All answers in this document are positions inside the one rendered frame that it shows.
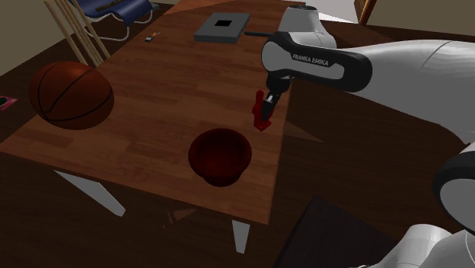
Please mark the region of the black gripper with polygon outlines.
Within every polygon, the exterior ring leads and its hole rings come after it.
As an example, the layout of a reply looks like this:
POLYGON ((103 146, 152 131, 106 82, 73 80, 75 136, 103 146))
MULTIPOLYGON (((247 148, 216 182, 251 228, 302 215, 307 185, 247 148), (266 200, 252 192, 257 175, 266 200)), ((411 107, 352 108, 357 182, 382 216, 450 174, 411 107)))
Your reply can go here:
POLYGON ((267 101, 264 98, 262 100, 260 113, 261 120, 268 120, 268 108, 267 103, 269 104, 269 115, 272 116, 276 104, 278 103, 278 97, 285 93, 292 83, 292 76, 279 77, 277 75, 268 74, 266 79, 266 86, 268 89, 267 101))

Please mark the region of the red clamp-shaped figure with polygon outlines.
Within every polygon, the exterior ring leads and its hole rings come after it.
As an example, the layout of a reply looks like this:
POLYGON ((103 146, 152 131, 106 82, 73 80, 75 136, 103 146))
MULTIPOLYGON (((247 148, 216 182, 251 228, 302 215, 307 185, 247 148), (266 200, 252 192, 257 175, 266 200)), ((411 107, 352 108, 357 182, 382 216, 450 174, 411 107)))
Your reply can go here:
POLYGON ((262 121, 261 120, 260 108, 261 108, 261 104, 262 104, 263 99, 264 99, 264 92, 262 90, 258 90, 256 92, 256 100, 255 100, 255 104, 252 108, 252 114, 254 115, 253 125, 259 131, 265 130, 268 126, 270 126, 272 124, 272 122, 269 120, 272 116, 269 115, 269 105, 268 105, 268 103, 267 103, 268 120, 267 121, 262 121))

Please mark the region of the dark red bowl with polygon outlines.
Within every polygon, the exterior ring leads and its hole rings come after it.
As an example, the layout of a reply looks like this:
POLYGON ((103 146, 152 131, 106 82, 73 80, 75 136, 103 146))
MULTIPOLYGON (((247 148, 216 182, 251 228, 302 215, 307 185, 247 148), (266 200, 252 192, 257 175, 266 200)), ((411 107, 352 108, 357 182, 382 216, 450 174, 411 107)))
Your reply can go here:
POLYGON ((252 158, 248 140, 233 129, 210 129, 197 136, 188 151, 192 170, 214 187, 237 182, 252 158))

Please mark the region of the flat grey box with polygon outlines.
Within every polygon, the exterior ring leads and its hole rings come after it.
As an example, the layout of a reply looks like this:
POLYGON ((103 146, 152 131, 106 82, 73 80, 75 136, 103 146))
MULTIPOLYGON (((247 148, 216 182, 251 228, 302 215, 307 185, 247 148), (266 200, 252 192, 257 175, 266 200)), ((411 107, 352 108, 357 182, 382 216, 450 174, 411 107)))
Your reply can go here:
POLYGON ((204 43, 236 43, 249 20, 248 13, 213 12, 193 38, 204 43))

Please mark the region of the wooden table with white legs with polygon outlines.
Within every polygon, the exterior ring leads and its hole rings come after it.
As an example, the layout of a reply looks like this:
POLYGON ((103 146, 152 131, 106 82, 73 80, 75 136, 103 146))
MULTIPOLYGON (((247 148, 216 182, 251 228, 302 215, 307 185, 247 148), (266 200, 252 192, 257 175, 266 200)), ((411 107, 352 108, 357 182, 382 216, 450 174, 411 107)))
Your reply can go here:
POLYGON ((104 182, 229 215, 236 250, 244 252, 250 225, 269 221, 289 100, 280 100, 270 128, 257 130, 251 110, 267 77, 263 39, 197 43, 193 34, 220 11, 250 14, 251 30, 274 30, 287 6, 234 0, 173 9, 99 65, 115 97, 102 124, 73 131, 35 116, 0 142, 0 152, 50 166, 115 215, 125 209, 104 182), (252 147, 249 167, 229 187, 210 186, 188 162, 193 140, 214 128, 234 129, 252 147))

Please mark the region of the dark robot stand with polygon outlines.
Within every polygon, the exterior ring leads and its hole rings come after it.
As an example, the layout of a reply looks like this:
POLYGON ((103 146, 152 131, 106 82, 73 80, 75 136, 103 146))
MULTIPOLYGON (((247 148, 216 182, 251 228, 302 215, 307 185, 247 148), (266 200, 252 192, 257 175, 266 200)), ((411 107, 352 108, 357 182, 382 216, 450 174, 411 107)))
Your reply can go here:
POLYGON ((397 242, 315 195, 301 214, 273 268, 356 268, 382 260, 397 242))

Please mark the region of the orange basketball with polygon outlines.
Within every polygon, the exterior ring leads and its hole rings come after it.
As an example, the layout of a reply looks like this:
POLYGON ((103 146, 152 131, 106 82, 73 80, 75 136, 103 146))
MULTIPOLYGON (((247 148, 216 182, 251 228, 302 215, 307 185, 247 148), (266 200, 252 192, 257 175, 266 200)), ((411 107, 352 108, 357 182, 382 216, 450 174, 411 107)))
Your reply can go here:
POLYGON ((112 112, 113 88, 98 70, 80 62, 53 62, 30 80, 33 109, 48 123, 63 129, 89 129, 112 112))

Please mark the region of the pink flat item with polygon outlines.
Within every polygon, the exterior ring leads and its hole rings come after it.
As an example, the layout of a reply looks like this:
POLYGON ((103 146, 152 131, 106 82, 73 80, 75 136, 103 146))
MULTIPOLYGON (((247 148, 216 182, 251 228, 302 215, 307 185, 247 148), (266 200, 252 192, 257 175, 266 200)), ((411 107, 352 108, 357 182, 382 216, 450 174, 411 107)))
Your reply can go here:
POLYGON ((8 109, 16 101, 17 99, 13 97, 0 96, 0 111, 8 109))

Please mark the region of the brown wooden door frame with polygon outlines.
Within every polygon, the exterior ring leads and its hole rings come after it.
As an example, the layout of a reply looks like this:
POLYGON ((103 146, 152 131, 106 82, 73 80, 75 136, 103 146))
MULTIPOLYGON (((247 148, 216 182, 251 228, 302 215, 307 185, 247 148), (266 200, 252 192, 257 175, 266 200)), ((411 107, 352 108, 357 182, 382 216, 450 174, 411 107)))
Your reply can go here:
POLYGON ((368 23, 376 1, 377 0, 354 0, 353 4, 359 24, 366 25, 368 23))

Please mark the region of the blue chair with white frame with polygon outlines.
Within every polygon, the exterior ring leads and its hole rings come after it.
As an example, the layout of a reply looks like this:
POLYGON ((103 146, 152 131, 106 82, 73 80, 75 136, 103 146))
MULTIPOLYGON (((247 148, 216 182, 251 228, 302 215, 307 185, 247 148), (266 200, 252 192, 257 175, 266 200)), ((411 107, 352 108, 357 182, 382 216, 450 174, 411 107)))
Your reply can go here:
POLYGON ((101 40, 121 42, 129 37, 132 24, 147 24, 152 20, 155 6, 149 0, 67 0, 73 7, 78 3, 85 17, 97 23, 112 17, 126 25, 126 35, 121 38, 100 37, 101 40))

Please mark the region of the pale wooden slat frame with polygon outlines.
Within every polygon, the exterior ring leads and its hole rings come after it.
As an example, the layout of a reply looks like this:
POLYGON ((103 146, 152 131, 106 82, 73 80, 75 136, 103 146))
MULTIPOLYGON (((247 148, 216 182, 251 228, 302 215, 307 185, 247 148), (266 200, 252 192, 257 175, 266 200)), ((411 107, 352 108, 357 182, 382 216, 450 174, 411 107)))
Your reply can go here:
POLYGON ((78 38, 78 41, 84 48, 85 52, 88 54, 93 65, 98 67, 101 63, 104 62, 103 57, 98 52, 97 47, 91 41, 91 38, 87 35, 86 30, 89 30, 95 43, 98 45, 105 59, 110 58, 110 53, 106 49, 105 45, 97 35, 97 32, 92 27, 91 22, 86 17, 81 6, 78 3, 78 0, 72 0, 72 3, 69 0, 43 0, 44 5, 50 12, 53 20, 56 22, 56 25, 62 32, 64 38, 67 40, 68 44, 72 48, 72 51, 78 58, 78 61, 87 65, 85 57, 83 57, 80 49, 76 45, 75 41, 71 38, 71 34, 67 30, 65 24, 61 20, 61 17, 65 18, 65 21, 69 27, 74 32, 75 36, 78 38))

